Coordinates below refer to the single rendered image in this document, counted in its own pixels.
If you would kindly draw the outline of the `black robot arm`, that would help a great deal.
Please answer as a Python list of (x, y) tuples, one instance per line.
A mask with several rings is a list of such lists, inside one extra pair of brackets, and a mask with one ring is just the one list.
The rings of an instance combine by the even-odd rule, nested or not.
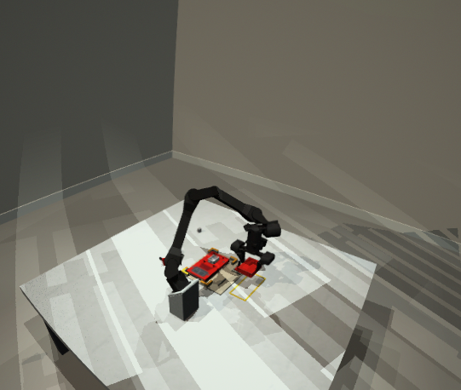
[[(182, 244), (191, 221), (192, 213), (196, 209), (199, 201), (211, 197), (239, 212), (240, 215), (248, 222), (256, 223), (247, 223), (244, 225), (244, 229), (248, 232), (247, 238), (250, 241), (258, 242), (262, 238), (260, 250), (262, 250), (262, 247), (266, 247), (268, 240), (265, 238), (279, 237), (281, 235), (281, 227), (278, 221), (268, 221), (262, 215), (262, 211), (259, 208), (242, 203), (237, 198), (234, 198), (217, 186), (199, 190), (194, 188), (188, 190), (184, 200), (182, 217), (176, 229), (174, 242), (169, 249), (169, 253), (164, 258), (164, 276), (167, 277), (166, 280), (173, 290), (171, 293), (183, 290), (191, 283), (191, 281), (188, 282), (184, 273), (181, 270), (178, 270), (178, 267), (182, 265), (182, 260), (185, 256), (182, 254)], [(265, 238), (263, 238), (262, 235), (264, 235)]]

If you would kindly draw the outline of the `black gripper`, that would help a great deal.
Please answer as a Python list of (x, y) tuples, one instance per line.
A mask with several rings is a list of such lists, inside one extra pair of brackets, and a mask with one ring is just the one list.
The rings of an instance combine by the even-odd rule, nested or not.
[[(259, 240), (258, 242), (250, 241), (248, 238), (244, 242), (240, 239), (236, 239), (230, 246), (230, 249), (234, 251), (234, 253), (240, 258), (241, 262), (245, 261), (245, 252), (251, 255), (257, 255), (260, 257), (260, 260), (257, 262), (256, 270), (258, 271), (261, 266), (263, 265), (270, 265), (270, 263), (274, 260), (274, 253), (266, 251), (264, 253), (259, 252), (260, 250), (260, 243), (262, 242)], [(247, 245), (245, 246), (245, 243)]]

